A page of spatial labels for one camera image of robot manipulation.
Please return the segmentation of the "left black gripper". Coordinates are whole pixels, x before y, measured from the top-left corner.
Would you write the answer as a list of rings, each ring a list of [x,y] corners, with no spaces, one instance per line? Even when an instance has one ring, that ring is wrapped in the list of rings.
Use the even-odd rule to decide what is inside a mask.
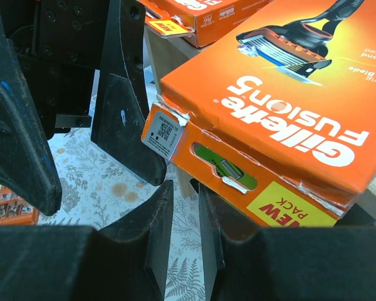
[[[0,1],[1,185],[47,216],[60,209],[47,139],[90,126],[99,67],[91,141],[139,178],[162,184],[165,160],[141,141],[149,114],[144,23],[138,1]]]

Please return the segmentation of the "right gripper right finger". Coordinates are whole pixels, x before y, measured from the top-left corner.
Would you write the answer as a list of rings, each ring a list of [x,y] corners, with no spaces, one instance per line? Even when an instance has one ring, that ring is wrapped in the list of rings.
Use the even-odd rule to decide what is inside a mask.
[[[264,227],[197,191],[207,300],[376,300],[376,226]]]

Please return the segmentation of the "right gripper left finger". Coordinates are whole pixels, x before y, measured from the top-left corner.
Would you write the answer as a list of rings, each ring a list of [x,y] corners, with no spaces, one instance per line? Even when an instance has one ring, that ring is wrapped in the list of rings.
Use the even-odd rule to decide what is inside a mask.
[[[0,300],[163,300],[174,184],[90,226],[0,226]]]

